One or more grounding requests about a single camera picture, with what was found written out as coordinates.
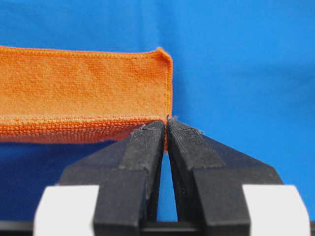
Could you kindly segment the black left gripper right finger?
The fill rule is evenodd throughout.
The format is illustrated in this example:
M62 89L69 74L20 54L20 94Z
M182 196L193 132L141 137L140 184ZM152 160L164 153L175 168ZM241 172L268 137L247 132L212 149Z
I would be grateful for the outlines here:
M201 225L207 236L247 236L244 184L282 184L276 170L176 119L167 123L179 221Z

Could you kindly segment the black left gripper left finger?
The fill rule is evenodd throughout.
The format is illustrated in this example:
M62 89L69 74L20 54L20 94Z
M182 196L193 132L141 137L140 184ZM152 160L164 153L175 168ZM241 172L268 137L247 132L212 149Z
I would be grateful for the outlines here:
M67 166L60 185L99 185L93 219L97 236L138 236L156 221L164 123L154 121Z

